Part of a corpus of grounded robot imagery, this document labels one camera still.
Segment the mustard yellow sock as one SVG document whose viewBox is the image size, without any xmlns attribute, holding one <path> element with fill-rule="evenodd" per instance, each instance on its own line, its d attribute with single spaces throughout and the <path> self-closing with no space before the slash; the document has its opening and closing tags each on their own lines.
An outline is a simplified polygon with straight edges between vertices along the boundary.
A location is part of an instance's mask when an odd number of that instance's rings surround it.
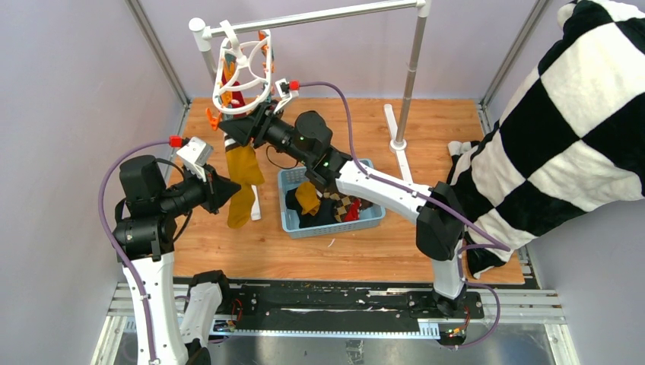
<svg viewBox="0 0 645 365">
<path fill-rule="evenodd" d="M 262 185 L 265 179 L 252 145 L 242 146 L 224 134 L 224 148 L 230 181 L 240 185 L 240 190 L 230 199 L 227 225 L 239 229 L 251 219 L 256 201 L 252 186 Z"/>
<path fill-rule="evenodd" d="M 311 182 L 301 183 L 294 193 L 297 203 L 300 208 L 299 211 L 302 215 L 311 215 L 315 216 L 318 214 L 321 199 L 318 196 L 318 191 L 316 190 L 314 184 Z"/>
</svg>

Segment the light blue plastic basket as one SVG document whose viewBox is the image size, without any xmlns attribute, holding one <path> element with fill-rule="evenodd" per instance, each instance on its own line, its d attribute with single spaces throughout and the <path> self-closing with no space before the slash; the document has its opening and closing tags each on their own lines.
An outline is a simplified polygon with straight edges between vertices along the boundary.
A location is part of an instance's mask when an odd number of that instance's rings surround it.
<svg viewBox="0 0 645 365">
<path fill-rule="evenodd" d="M 307 181 L 305 172 L 305 167 L 295 167 L 289 170 L 279 170 L 278 172 L 278 201 L 281 210 L 281 225 L 283 231 L 291 239 L 375 228 L 386 216 L 384 207 L 373 205 L 368 209 L 360 211 L 358 220 L 356 221 L 336 222 L 334 224 L 300 228 L 300 217 L 295 210 L 287 207 L 286 195 L 289 191 L 296 189 L 301 183 Z"/>
</svg>

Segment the black sock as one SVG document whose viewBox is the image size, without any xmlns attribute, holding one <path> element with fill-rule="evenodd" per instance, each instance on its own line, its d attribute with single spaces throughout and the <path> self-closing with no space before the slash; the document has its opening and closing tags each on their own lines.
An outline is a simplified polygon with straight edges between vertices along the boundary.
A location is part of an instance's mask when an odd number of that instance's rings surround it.
<svg viewBox="0 0 645 365">
<path fill-rule="evenodd" d="M 315 214 L 301 214 L 299 216 L 299 228 L 318 227 L 330 224 L 337 224 L 335 217 L 335 202 L 331 199 L 323 199 L 320 202 L 319 210 Z"/>
<path fill-rule="evenodd" d="M 294 210 L 294 211 L 301 210 L 301 205 L 300 205 L 299 201 L 297 200 L 296 192 L 297 192 L 296 189 L 292 189 L 292 190 L 287 191 L 287 193 L 285 195 L 285 198 L 284 198 L 285 207 L 287 209 Z"/>
</svg>

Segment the brown argyle sock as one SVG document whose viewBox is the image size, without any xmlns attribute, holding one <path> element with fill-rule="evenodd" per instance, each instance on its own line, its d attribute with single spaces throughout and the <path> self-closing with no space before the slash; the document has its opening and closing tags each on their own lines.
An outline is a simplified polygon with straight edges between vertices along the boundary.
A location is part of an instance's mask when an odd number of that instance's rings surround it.
<svg viewBox="0 0 645 365">
<path fill-rule="evenodd" d="M 337 192 L 324 192 L 322 194 L 322 197 L 325 199 L 331 199 L 335 202 L 335 207 L 336 207 L 335 217 L 339 223 L 344 223 L 343 218 L 348 211 L 348 206 L 351 205 L 351 203 L 354 200 L 359 199 L 361 201 L 359 218 L 361 216 L 362 211 L 366 211 L 367 209 L 370 209 L 373 207 L 373 203 L 369 202 L 368 200 L 357 198 L 351 195 L 343 195 Z"/>
</svg>

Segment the red snowflake christmas sock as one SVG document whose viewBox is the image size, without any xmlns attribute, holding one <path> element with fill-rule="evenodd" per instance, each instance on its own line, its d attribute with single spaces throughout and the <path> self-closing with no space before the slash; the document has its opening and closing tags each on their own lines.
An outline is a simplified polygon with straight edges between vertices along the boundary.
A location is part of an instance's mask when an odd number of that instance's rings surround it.
<svg viewBox="0 0 645 365">
<path fill-rule="evenodd" d="M 348 206 L 348 211 L 343 218 L 343 222 L 357 221 L 360 215 L 361 201 L 359 199 L 354 200 L 351 205 Z"/>
</svg>

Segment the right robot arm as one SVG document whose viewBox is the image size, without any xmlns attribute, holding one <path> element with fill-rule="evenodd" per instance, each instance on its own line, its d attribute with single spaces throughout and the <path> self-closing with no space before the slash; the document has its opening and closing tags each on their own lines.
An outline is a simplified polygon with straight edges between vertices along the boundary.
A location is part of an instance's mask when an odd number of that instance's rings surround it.
<svg viewBox="0 0 645 365">
<path fill-rule="evenodd" d="M 431 300 L 436 311 L 448 318 L 462 311 L 466 288 L 458 251 L 465 225 L 453 190 L 443 182 L 418 185 L 370 168 L 332 146 L 333 132 L 318 112 L 303 112 L 289 124 L 276 107 L 275 102 L 261 103 L 250 114 L 221 121 L 218 127 L 242 146 L 269 144 L 292 157 L 321 192 L 365 199 L 415 224 L 415 244 L 434 270 Z"/>
</svg>

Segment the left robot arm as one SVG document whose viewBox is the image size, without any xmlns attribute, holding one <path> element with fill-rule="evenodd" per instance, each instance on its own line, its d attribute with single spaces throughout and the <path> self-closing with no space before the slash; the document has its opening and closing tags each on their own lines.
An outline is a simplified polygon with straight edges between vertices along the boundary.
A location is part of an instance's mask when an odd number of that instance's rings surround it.
<svg viewBox="0 0 645 365">
<path fill-rule="evenodd" d="M 176 218 L 201 207 L 217 214 L 240 185 L 204 166 L 205 178 L 182 171 L 183 180 L 167 187 L 160 159 L 141 155 L 119 166 L 125 197 L 115 207 L 113 238 L 124 253 L 124 273 L 132 293 L 139 364 L 209 364 L 208 339 L 215 314 L 233 304 L 221 270 L 194 275 L 182 319 L 173 289 Z"/>
</svg>

